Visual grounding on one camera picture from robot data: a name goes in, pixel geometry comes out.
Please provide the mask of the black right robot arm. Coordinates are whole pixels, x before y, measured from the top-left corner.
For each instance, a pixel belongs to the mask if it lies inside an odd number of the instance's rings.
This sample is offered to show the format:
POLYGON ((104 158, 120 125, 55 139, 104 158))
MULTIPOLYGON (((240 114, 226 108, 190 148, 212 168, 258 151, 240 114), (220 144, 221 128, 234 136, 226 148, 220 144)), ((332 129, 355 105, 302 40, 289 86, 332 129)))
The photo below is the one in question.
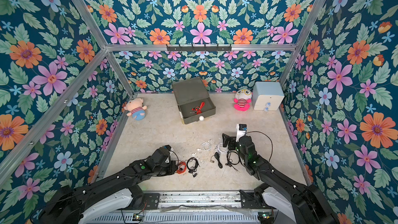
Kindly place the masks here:
POLYGON ((258 206, 269 206, 282 212, 296 224, 338 224, 339 218, 315 185, 301 184, 261 157, 250 136, 222 134, 223 147, 235 151, 249 175, 262 181, 255 189, 258 206))

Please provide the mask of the red wired earphones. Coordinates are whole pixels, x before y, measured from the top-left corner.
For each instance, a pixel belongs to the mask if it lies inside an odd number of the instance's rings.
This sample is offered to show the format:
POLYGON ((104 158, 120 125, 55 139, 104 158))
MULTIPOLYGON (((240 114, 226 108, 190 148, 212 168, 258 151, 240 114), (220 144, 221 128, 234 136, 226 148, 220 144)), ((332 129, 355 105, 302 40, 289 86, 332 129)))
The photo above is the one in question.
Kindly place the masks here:
POLYGON ((186 172, 186 170, 187 170, 187 164, 186 164, 186 162, 185 162, 185 161, 179 161, 179 162, 177 163, 177 169, 176 169, 175 173, 177 173, 177 174, 183 174, 183 173, 186 172))
POLYGON ((190 112, 190 113, 191 113, 191 114, 195 114, 195 115, 199 115, 199 114, 202 113, 202 109, 203 109, 204 106, 205 106, 205 102, 202 101, 202 102, 200 103, 199 106, 193 107, 193 108, 191 109, 191 112, 190 112))

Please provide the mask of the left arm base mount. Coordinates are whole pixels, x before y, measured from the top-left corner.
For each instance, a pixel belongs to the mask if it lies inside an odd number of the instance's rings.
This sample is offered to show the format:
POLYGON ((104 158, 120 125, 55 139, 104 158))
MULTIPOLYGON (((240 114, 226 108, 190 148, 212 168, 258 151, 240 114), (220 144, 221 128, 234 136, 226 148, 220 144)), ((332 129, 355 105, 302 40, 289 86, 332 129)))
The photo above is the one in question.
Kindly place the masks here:
POLYGON ((132 193, 131 203, 124 210, 153 210, 160 203, 160 194, 156 192, 143 191, 139 185, 128 188, 132 193))

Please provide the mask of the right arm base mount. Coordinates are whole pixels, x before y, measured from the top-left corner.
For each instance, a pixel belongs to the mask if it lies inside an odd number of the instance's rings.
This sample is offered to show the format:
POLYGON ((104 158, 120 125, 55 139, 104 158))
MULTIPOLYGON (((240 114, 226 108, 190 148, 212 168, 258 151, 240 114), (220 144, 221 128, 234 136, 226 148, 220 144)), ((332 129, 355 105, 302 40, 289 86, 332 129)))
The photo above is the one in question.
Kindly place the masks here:
POLYGON ((272 207, 265 203, 262 193, 268 188, 268 184, 262 183, 253 191, 239 190, 241 208, 249 209, 271 209, 272 207))

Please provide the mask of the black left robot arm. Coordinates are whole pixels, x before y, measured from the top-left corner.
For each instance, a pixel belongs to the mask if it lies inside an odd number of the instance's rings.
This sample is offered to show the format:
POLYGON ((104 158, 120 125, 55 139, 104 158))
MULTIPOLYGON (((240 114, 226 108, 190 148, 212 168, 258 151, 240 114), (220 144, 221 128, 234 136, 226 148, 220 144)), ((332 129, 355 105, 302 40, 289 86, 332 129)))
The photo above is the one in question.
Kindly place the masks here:
POLYGON ((171 159, 171 152, 171 146, 162 146, 107 178, 74 189, 61 187, 43 207, 36 223, 85 224, 129 205, 140 208, 144 193, 139 184, 176 172, 177 161, 171 159))

